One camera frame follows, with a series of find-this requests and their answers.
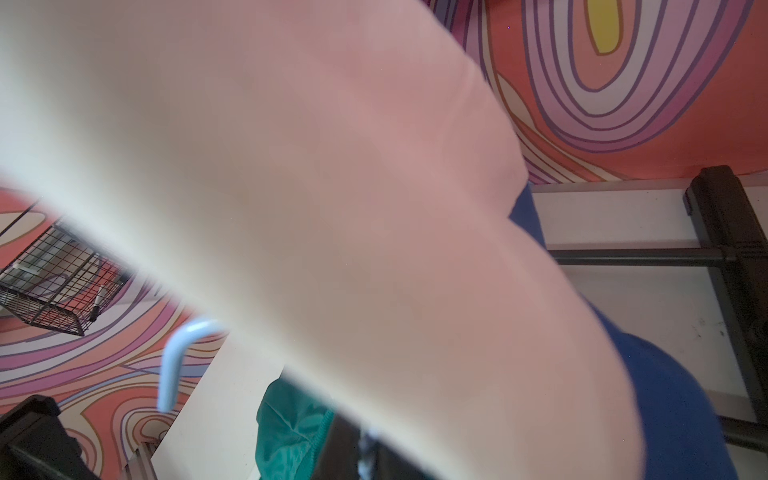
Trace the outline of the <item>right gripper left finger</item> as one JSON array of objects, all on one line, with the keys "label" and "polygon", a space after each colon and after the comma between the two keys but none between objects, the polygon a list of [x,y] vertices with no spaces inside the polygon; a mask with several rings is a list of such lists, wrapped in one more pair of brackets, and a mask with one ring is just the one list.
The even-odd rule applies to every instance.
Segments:
[{"label": "right gripper left finger", "polygon": [[359,480],[360,428],[335,415],[317,458],[312,480]]}]

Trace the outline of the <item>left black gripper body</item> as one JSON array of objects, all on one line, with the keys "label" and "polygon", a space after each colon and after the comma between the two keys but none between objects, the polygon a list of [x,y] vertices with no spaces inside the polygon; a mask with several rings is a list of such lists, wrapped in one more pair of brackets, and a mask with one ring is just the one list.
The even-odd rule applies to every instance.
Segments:
[{"label": "left black gripper body", "polygon": [[88,480],[97,476],[59,420],[51,397],[31,395],[1,417],[1,477],[8,480]]}]

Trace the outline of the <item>blue red white jacket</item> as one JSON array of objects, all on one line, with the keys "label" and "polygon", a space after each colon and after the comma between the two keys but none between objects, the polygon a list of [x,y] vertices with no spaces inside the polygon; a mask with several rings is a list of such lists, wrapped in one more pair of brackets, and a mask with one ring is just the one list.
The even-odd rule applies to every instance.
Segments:
[{"label": "blue red white jacket", "polygon": [[440,479],[732,479],[419,1],[5,1],[1,168]]}]

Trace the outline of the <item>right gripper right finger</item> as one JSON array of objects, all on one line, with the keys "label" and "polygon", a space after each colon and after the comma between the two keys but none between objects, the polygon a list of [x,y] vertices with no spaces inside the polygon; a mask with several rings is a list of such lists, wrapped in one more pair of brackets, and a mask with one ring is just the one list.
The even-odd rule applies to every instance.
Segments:
[{"label": "right gripper right finger", "polygon": [[430,476],[407,459],[379,442],[376,450],[375,480],[429,480]]}]

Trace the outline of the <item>blue hanger of green jacket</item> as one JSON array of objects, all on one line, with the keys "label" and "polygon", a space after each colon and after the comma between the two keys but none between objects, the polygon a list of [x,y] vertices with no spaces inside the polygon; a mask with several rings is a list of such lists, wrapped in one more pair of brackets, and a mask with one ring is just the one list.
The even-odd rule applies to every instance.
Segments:
[{"label": "blue hanger of green jacket", "polygon": [[187,350],[206,337],[225,333],[216,320],[207,317],[191,319],[174,331],[163,349],[159,370],[157,409],[161,413],[171,412],[176,405]]}]

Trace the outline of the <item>green jacket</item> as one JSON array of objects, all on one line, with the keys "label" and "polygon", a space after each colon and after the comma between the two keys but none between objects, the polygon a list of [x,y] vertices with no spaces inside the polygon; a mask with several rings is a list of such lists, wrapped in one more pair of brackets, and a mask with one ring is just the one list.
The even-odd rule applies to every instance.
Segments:
[{"label": "green jacket", "polygon": [[256,416],[255,462],[260,477],[311,479],[335,415],[339,414],[288,379],[273,381]]}]

